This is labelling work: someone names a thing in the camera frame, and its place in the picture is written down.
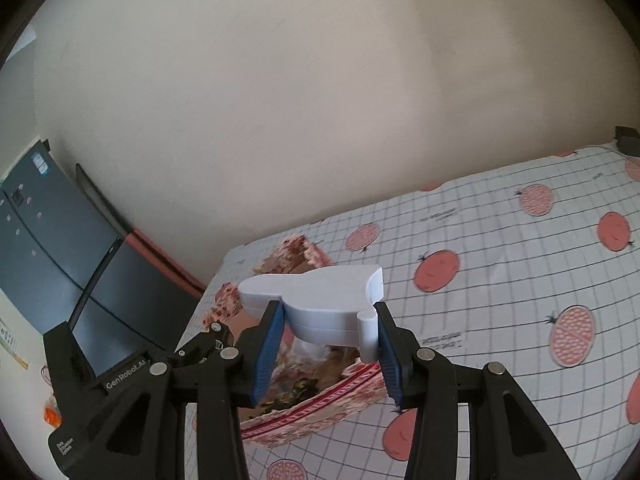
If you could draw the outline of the brown furry item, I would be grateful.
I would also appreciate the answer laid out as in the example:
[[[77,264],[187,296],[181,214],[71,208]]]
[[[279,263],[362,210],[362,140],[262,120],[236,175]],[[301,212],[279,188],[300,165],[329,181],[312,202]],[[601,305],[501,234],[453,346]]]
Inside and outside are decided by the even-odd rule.
[[[299,361],[291,348],[281,350],[260,407],[266,413],[288,410],[340,382],[359,359],[359,352],[355,348],[328,347],[331,353],[322,362]]]

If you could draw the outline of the crumpled white paper ball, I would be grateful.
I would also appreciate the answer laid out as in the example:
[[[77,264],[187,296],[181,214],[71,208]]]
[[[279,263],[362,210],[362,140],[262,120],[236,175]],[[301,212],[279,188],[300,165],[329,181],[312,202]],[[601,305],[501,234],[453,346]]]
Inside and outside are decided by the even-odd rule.
[[[331,348],[324,344],[312,344],[295,337],[291,351],[299,361],[322,362],[329,357]]]

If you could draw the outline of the floral cardboard box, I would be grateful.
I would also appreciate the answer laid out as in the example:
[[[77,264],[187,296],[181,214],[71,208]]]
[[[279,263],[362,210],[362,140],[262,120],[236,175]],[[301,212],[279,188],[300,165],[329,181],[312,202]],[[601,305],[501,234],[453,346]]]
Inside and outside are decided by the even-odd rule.
[[[253,271],[254,274],[301,274],[333,265],[330,257],[305,235],[294,234],[284,238]],[[239,278],[234,278],[205,293],[201,300],[202,332],[209,332],[213,322],[223,322],[237,341],[243,330],[257,325],[241,304],[239,282]],[[294,338],[291,327],[286,324],[278,356],[281,350],[292,347]],[[268,448],[284,445],[326,429],[384,398],[386,389],[380,367],[358,359],[340,382],[288,410],[266,413],[260,407],[262,400],[256,408],[239,410],[242,437]]]

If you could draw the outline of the pink folded board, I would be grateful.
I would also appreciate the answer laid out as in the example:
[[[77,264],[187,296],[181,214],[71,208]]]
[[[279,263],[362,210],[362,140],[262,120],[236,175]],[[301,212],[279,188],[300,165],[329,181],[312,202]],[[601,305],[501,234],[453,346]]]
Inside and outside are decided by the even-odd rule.
[[[192,274],[184,270],[180,264],[169,257],[162,248],[154,244],[142,231],[134,229],[129,233],[125,242],[157,271],[160,271],[165,278],[180,287],[184,292],[195,299],[201,299],[206,286]]]

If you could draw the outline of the dark blue refrigerator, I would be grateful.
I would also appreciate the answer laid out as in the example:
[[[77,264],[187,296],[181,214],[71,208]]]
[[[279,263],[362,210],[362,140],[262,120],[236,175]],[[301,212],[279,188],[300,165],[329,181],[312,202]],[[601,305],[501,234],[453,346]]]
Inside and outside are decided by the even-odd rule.
[[[175,350],[200,301],[125,242],[134,229],[47,142],[2,182],[1,288],[37,332],[67,323],[98,374],[139,349]]]

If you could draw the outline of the black power adapter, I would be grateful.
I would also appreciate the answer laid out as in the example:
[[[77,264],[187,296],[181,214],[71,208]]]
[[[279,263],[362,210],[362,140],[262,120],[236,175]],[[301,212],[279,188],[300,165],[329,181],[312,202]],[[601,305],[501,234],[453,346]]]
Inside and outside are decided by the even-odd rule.
[[[616,126],[614,139],[616,148],[624,155],[640,157],[640,132],[627,126]]]

